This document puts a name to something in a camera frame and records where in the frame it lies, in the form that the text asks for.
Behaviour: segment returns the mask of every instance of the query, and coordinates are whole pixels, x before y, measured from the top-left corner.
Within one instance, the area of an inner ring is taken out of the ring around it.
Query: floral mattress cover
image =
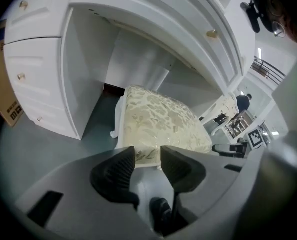
[[[182,102],[137,85],[128,87],[125,96],[122,146],[135,147],[136,167],[159,166],[161,146],[201,153],[212,149],[209,134]]]

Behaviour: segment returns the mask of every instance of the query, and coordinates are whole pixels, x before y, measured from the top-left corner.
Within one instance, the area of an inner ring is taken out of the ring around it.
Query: black railing
[[[265,60],[262,60],[256,56],[254,56],[254,62],[251,68],[266,79],[270,79],[277,85],[280,85],[286,76],[275,66],[272,66],[270,63],[267,63]]]

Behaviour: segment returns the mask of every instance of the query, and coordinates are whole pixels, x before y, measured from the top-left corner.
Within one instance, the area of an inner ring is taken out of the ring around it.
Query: cabinet drawer
[[[64,109],[61,94],[61,38],[38,38],[7,44],[7,73],[18,94]]]
[[[28,118],[36,125],[54,133],[78,139],[70,123],[70,116],[65,109],[44,105],[17,92],[15,95]]]
[[[60,37],[69,0],[14,0],[6,23],[5,43]]]

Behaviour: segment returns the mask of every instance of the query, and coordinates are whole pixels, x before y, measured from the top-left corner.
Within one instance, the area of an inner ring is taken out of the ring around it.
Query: gold knob
[[[216,30],[208,31],[208,32],[206,33],[206,35],[207,35],[208,37],[210,37],[210,38],[214,38],[214,39],[216,39],[216,38],[219,37],[219,33],[218,33]]]
[[[25,74],[24,73],[20,73],[17,75],[18,80],[22,80],[25,79]]]
[[[19,7],[22,8],[24,7],[24,10],[28,7],[29,3],[27,1],[22,1],[19,4]]]

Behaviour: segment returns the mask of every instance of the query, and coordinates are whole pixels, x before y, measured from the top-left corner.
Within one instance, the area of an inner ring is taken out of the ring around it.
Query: white cabinet door
[[[14,0],[6,23],[5,43],[61,37],[69,0]]]
[[[16,92],[15,95],[28,118],[36,125],[54,133],[80,140],[70,123],[70,116],[66,109],[44,105]]]
[[[214,87],[227,93],[242,74],[239,52],[222,11],[209,0],[71,0],[138,29],[174,50]],[[207,36],[216,30],[217,38]]]
[[[61,93],[61,38],[7,44],[4,57],[14,91],[34,101],[64,109]]]

